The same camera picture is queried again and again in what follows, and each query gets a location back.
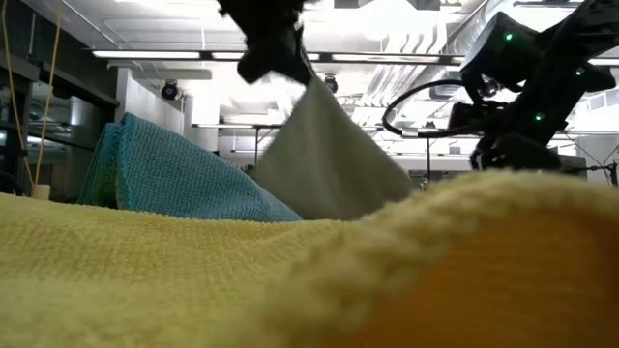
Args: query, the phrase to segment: white cloth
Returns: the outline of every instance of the white cloth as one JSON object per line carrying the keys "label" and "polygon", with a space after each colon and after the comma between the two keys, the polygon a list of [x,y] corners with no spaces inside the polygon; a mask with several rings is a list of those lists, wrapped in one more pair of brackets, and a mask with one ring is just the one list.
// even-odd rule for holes
{"label": "white cloth", "polygon": [[354,219],[406,198],[412,181],[314,79],[252,177],[306,219]]}

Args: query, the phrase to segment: folded towel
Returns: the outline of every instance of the folded towel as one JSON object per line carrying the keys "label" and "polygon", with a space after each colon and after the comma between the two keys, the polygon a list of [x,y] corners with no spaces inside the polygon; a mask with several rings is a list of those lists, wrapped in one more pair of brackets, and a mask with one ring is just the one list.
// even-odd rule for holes
{"label": "folded towel", "polygon": [[105,127],[78,203],[179,218],[300,219],[238,168],[129,113]]}
{"label": "folded towel", "polygon": [[478,173],[359,221],[0,194],[1,347],[617,347],[619,192]]}
{"label": "folded towel", "polygon": [[354,219],[406,198],[413,182],[314,79],[251,173],[302,218]]}

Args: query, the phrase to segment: teal towel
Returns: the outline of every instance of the teal towel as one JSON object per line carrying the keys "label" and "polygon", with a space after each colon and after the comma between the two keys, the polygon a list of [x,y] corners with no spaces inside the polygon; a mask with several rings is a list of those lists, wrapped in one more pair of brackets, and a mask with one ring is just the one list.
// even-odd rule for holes
{"label": "teal towel", "polygon": [[105,127],[78,203],[179,218],[300,220],[238,168],[129,113]]}

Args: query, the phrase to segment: wall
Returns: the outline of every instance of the wall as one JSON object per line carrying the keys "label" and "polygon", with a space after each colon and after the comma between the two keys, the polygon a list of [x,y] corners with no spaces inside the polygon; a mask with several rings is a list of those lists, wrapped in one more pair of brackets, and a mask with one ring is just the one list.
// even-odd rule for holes
{"label": "wall", "polygon": [[216,129],[193,128],[192,124],[217,124],[220,120],[220,104],[204,94],[185,97],[185,125],[183,136],[195,145],[208,151],[219,149],[219,132]]}
{"label": "wall", "polygon": [[122,119],[125,112],[130,112],[167,130],[183,134],[183,112],[137,82],[127,68],[118,70],[116,99],[121,103],[116,110],[116,122]]}

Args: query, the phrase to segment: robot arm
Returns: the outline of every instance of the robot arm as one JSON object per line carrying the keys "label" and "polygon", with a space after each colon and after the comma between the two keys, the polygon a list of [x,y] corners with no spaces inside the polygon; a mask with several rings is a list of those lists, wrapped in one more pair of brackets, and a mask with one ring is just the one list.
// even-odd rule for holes
{"label": "robot arm", "polygon": [[247,52],[237,71],[247,83],[277,72],[305,85],[315,75],[303,47],[299,14],[307,0],[218,0],[246,36]]}
{"label": "robot arm", "polygon": [[[619,45],[619,0],[585,0],[567,18],[543,33],[497,14],[475,41],[461,67],[461,81],[473,104],[456,103],[446,131],[420,137],[478,134],[473,169],[560,169],[547,144],[567,126],[566,119],[585,92],[615,87],[610,69],[589,59]],[[401,134],[383,116],[388,131]],[[519,93],[515,101],[485,101],[496,86]]]}

